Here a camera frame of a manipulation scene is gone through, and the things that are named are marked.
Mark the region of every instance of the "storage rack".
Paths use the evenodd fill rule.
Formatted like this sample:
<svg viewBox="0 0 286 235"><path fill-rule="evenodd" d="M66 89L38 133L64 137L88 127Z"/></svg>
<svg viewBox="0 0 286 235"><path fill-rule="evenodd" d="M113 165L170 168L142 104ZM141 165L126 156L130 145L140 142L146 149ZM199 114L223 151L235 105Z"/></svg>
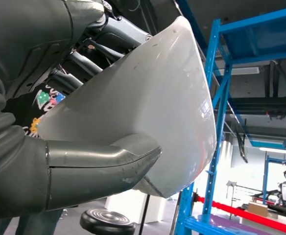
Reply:
<svg viewBox="0 0 286 235"><path fill-rule="evenodd" d="M210 169L207 171L208 179L202 215L200 220L191 216L193 204L193 183L192 183L180 193L174 234L190 235L191 230L208 235L233 234L226 229L217 228L210 224L217 165L220 151L226 106L230 106L252 146L280 149L283 147L282 144L254 141L248 135L242 119L233 108L233 103L229 94L232 68L233 64L286 58L286 9L223 25L220 24L220 19L214 20L211 27L209 44L207 46L187 1L176 0L176 3L181 13L190 22L201 51L206 55L205 71L208 86L211 86L212 76L214 76L220 87L212 101L213 108L219 102L216 120L217 148ZM220 38L225 42L228 50L224 50ZM226 63L223 78L220 74L216 74L218 73L218 69L214 63L214 58L217 49Z"/></svg>

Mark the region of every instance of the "floor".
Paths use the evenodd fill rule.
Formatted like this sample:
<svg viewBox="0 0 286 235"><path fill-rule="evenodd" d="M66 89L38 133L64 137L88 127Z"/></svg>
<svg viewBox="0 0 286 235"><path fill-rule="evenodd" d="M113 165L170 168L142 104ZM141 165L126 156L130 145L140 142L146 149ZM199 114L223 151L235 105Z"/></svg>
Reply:
<svg viewBox="0 0 286 235"><path fill-rule="evenodd" d="M143 235L168 235L176 208L176 203L176 201L167 201L164 220L162 222L145 224ZM91 233L80 227L81 214L88 209L104 208L104 204L105 200L100 200L82 204L77 208L67 209L67 215L63 215L62 219L59 220L54 235L91 235ZM14 218L4 235L14 235L17 225L18 218ZM138 235L139 230L140 225L137 225L134 235Z"/></svg>

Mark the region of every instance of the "red rope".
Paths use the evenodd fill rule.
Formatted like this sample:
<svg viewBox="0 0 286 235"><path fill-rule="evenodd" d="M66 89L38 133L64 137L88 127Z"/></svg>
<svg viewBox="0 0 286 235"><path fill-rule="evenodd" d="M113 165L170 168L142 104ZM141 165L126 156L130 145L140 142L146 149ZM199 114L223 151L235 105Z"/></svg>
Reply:
<svg viewBox="0 0 286 235"><path fill-rule="evenodd" d="M204 203L205 198L198 196L197 198L197 200L198 202ZM219 202L214 202L214 201L213 201L212 207L215 207L215 208L220 209L220 210L223 210L225 212L229 212L231 214L238 215L238 216L240 216L240 217L242 217L245 219L251 220L251 221L259 223L259 224L263 224L265 226L268 226L268 227L271 227L273 229L276 229L276 230L279 230L279 231L286 233L286 224L279 223L279 222L277 222L275 220L268 219L266 217L263 217L263 216L260 216L260 215L257 215L257 214L253 214L253 213L250 213L248 211L243 211L243 210L240 210L240 209L229 207L227 205L221 204Z"/></svg>

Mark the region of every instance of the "ceiling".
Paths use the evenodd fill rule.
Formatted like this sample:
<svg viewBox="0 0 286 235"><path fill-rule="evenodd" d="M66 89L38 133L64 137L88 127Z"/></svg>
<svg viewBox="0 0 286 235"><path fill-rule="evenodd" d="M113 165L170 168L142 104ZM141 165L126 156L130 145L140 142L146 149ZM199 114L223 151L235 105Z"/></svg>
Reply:
<svg viewBox="0 0 286 235"><path fill-rule="evenodd" d="M118 6L121 14L152 34L161 31L180 15L173 0L112 0L112 2ZM211 25L214 19L221 19L222 24L226 24L286 8L286 0L189 0L188 2L207 43L210 36ZM140 6L137 11L129 11L135 9L138 4ZM286 75L286 60L276 62ZM274 67L273 63L270 67L270 61L267 61L265 65L259 64L260 72L258 74L232 76L230 95L239 113L246 113L246 110L244 110L246 105L244 104L249 104L251 111L242 115L242 118L246 120L247 130L254 139L279 141L286 139L286 99L284 99L286 97L286 76L282 76L281 72L275 73ZM272 97L273 80L278 81L278 96L275 98ZM269 89L269 96L267 98L266 98L266 87ZM217 84L213 84L211 90L212 97L216 89ZM266 113L272 107L277 110ZM226 121L232 131L237 128L239 132L242 132L233 115L228 114ZM229 134L232 130L228 127L224 129L226 133Z"/></svg>

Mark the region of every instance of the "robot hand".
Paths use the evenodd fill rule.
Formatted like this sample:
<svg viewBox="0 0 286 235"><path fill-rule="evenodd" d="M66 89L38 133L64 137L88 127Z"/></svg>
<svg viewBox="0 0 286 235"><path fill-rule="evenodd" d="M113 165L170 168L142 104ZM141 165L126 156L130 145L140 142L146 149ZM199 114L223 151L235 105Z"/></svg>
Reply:
<svg viewBox="0 0 286 235"><path fill-rule="evenodd" d="M0 91L2 84L0 80ZM131 189L161 154L155 140L129 135L109 146L26 137L1 113L0 218L64 208Z"/></svg>

